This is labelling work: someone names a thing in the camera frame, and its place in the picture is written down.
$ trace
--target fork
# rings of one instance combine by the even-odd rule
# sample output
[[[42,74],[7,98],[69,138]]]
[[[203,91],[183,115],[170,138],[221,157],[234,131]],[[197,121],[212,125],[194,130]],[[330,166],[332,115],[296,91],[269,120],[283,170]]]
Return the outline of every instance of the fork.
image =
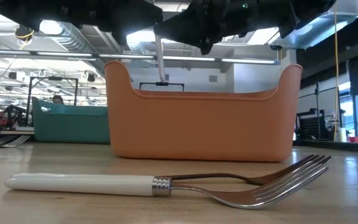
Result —
[[[16,147],[16,146],[22,144],[23,142],[25,142],[26,140],[28,140],[29,138],[30,138],[30,136],[20,136],[15,141],[10,142],[5,145],[1,145],[0,147]]]
[[[327,170],[323,164],[309,161],[269,184],[241,192],[212,191],[176,184],[169,177],[136,175],[15,174],[5,180],[5,186],[17,190],[138,196],[170,196],[172,190],[192,190],[228,206],[256,209],[295,193]]]
[[[244,180],[248,184],[253,185],[264,185],[268,184],[280,177],[283,177],[284,175],[287,175],[291,173],[292,171],[296,170],[297,168],[305,165],[308,162],[313,163],[319,163],[319,164],[325,164],[328,160],[330,160],[331,156],[326,157],[325,156],[319,156],[319,155],[310,155],[305,157],[304,159],[298,161],[297,163],[282,169],[278,172],[275,172],[273,174],[264,175],[260,177],[244,177],[241,175],[236,174],[226,174],[226,173],[211,173],[211,174],[188,174],[188,175],[167,175],[164,177],[169,177],[172,180],[192,180],[192,179],[207,179],[207,178],[234,178],[234,179],[240,179]]]
[[[14,138],[15,138],[15,136],[5,136],[3,138],[0,138],[0,145],[7,143]]]

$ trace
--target fork handle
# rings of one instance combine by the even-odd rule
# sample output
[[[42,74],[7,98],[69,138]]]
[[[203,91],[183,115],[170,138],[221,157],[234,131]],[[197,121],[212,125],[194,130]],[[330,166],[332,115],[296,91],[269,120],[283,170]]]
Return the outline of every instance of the fork handle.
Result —
[[[143,175],[15,174],[5,186],[17,190],[81,192],[113,195],[169,195],[172,181]]]

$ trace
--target teal container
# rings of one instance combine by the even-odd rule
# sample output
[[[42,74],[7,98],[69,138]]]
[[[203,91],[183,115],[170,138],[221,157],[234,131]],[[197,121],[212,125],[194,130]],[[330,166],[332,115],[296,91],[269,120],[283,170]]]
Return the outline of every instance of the teal container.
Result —
[[[32,97],[32,109],[37,141],[110,144],[107,107],[68,106]]]

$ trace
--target wooden table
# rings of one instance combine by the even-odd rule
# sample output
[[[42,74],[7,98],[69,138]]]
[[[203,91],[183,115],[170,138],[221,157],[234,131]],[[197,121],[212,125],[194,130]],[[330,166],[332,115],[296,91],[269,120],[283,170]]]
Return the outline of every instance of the wooden table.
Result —
[[[230,172],[269,174],[309,154],[326,154],[330,170],[286,200],[263,210],[240,210],[193,192],[170,198],[25,192],[3,182],[20,172],[173,175]],[[198,180],[213,190],[245,190],[236,180]],[[114,157],[109,146],[23,144],[0,149],[0,223],[358,223],[358,153],[296,147],[285,163],[153,161]]]

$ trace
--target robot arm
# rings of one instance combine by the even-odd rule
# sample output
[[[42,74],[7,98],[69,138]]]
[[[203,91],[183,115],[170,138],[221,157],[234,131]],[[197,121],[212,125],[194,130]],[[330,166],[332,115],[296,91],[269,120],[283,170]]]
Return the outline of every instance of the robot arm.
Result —
[[[0,14],[35,31],[43,19],[89,24],[111,32],[121,45],[126,35],[154,26],[162,37],[208,54],[229,35],[278,27],[281,38],[329,10],[336,0],[192,0],[188,9],[163,21],[161,8],[143,0],[0,0]]]

